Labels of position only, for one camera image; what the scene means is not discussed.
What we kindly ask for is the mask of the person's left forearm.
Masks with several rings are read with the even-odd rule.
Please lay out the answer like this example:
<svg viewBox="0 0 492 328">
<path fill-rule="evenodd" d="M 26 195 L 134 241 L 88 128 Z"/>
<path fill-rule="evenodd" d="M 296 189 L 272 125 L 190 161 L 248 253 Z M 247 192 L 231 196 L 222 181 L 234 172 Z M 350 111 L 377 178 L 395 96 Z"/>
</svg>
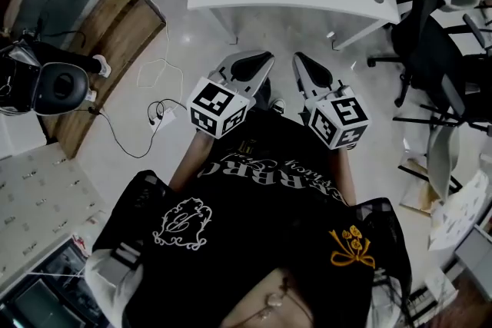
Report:
<svg viewBox="0 0 492 328">
<path fill-rule="evenodd" d="M 176 193 L 183 191 L 196 178 L 208 159 L 214 138 L 203 131 L 197 131 L 184 157 L 169 181 L 168 186 Z"/>
</svg>

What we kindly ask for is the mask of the person's black trousers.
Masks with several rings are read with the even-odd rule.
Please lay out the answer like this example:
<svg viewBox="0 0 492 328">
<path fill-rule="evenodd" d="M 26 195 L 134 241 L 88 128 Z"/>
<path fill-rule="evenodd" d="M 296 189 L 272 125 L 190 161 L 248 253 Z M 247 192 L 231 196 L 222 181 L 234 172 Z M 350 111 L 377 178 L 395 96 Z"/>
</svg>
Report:
<svg viewBox="0 0 492 328">
<path fill-rule="evenodd" d="M 269 103 L 271 99 L 271 81 L 266 78 L 263 85 L 258 89 L 254 96 L 255 105 L 254 108 L 262 111 L 269 109 Z"/>
</svg>

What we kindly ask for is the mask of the person's right forearm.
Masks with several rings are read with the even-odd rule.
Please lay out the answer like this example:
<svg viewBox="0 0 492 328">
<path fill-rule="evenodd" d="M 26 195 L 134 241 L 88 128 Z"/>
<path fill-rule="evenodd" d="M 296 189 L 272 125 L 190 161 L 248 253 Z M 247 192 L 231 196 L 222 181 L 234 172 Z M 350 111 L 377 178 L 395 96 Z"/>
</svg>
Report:
<svg viewBox="0 0 492 328">
<path fill-rule="evenodd" d="M 357 199 L 347 149 L 343 147 L 332 151 L 328 157 L 328 166 L 345 203 L 354 206 Z"/>
</svg>

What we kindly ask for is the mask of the white power adapter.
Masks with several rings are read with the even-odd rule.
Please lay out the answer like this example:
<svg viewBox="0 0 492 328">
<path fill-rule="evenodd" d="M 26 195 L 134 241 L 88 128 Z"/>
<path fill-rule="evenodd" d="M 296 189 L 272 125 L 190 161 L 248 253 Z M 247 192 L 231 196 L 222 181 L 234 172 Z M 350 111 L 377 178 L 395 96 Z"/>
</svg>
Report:
<svg viewBox="0 0 492 328">
<path fill-rule="evenodd" d="M 166 109 L 159 116 L 153 117 L 149 124 L 153 132 L 160 131 L 162 128 L 170 124 L 176 119 L 175 113 L 171 108 Z"/>
</svg>

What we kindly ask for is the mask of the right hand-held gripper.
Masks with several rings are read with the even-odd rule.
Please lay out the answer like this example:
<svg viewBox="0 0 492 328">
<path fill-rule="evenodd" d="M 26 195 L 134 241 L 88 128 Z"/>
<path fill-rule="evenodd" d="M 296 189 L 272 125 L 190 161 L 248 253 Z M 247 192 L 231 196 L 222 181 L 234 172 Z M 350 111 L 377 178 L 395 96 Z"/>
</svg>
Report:
<svg viewBox="0 0 492 328">
<path fill-rule="evenodd" d="M 332 88 L 332 73 L 300 51 L 292 64 L 304 97 L 304 125 L 330 150 L 355 146 L 371 125 L 363 98 L 342 81 Z"/>
</svg>

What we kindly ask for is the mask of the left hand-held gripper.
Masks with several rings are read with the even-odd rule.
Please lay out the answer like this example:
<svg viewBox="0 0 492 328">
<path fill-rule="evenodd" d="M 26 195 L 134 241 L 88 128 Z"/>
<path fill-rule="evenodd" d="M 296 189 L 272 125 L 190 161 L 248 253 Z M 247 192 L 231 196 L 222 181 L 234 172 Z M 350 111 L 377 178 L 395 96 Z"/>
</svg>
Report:
<svg viewBox="0 0 492 328">
<path fill-rule="evenodd" d="M 189 121 L 219 139 L 236 128 L 254 105 L 253 96 L 274 65 L 269 51 L 242 51 L 227 56 L 219 68 L 202 77 L 188 97 Z"/>
</svg>

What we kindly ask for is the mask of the white storage box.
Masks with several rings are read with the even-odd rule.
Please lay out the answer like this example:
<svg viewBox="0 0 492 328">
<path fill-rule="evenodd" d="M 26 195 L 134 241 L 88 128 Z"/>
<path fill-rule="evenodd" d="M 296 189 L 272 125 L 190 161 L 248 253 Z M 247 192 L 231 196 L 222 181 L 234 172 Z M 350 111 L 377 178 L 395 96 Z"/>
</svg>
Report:
<svg viewBox="0 0 492 328">
<path fill-rule="evenodd" d="M 35 112 L 0 114 L 0 160 L 44 146 L 45 133 Z"/>
</svg>

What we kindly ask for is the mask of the person's black printed t-shirt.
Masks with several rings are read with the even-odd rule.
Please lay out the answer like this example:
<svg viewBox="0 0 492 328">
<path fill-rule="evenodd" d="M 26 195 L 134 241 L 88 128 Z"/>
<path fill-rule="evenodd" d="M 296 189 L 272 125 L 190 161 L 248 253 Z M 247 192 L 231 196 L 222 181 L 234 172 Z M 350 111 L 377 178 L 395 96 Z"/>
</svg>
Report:
<svg viewBox="0 0 492 328">
<path fill-rule="evenodd" d="M 95 242 L 85 280 L 113 328 L 220 328 L 272 270 L 286 270 L 312 328 L 379 328 L 408 317 L 411 265 L 386 198 L 348 206 L 328 150 L 272 111 L 214 139 L 174 192 L 138 172 Z"/>
</svg>

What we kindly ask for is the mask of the white latched locker block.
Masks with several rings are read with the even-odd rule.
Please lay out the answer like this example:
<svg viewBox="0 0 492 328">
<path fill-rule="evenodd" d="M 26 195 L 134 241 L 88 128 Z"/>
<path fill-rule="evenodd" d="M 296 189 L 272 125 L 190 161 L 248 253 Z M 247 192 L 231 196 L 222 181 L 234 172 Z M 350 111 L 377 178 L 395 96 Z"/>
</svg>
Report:
<svg viewBox="0 0 492 328">
<path fill-rule="evenodd" d="M 0 293 L 105 209 L 56 144 L 0 160 Z"/>
</svg>

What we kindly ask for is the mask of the wooden floor platform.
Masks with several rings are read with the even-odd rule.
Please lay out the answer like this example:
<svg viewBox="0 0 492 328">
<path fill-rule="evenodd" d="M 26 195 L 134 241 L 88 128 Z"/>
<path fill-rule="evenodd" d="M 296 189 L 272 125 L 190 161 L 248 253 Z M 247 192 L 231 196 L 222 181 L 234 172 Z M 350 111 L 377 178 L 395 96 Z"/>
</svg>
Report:
<svg viewBox="0 0 492 328">
<path fill-rule="evenodd" d="M 92 75 L 90 86 L 97 91 L 95 103 L 100 110 L 119 81 L 166 27 L 165 17 L 149 0 L 99 0 L 82 22 L 79 31 L 83 36 L 73 38 L 67 50 L 79 55 L 103 55 L 112 68 L 109 78 Z M 49 137 L 54 137 L 69 159 L 76 157 L 95 116 L 86 109 L 44 117 L 42 122 Z"/>
</svg>

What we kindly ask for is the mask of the white patterned paper sheet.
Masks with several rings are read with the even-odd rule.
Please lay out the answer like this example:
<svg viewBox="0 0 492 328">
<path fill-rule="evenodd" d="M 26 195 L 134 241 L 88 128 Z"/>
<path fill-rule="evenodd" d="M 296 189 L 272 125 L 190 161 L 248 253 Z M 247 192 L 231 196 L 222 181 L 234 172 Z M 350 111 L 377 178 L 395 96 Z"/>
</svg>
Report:
<svg viewBox="0 0 492 328">
<path fill-rule="evenodd" d="M 457 246 L 472 228 L 485 204 L 488 176 L 478 170 L 474 177 L 446 202 L 438 204 L 431 216 L 428 250 Z"/>
</svg>

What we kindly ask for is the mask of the dark equipment crate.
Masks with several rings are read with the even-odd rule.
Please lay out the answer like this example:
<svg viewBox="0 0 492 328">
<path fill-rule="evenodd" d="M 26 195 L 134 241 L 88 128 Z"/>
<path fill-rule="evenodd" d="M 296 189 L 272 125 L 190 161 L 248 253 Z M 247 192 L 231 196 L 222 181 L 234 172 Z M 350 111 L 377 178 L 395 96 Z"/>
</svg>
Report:
<svg viewBox="0 0 492 328">
<path fill-rule="evenodd" d="M 0 298 L 0 328 L 108 328 L 85 262 L 73 240 L 62 244 Z"/>
</svg>

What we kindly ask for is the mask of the person's neck and chest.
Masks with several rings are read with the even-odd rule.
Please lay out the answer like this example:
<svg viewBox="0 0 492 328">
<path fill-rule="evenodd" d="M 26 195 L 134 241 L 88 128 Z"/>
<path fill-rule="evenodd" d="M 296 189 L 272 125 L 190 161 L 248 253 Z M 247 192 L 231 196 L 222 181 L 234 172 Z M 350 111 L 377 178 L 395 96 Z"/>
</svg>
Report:
<svg viewBox="0 0 492 328">
<path fill-rule="evenodd" d="M 220 328 L 312 328 L 312 313 L 286 270 L 272 270 L 223 319 Z"/>
</svg>

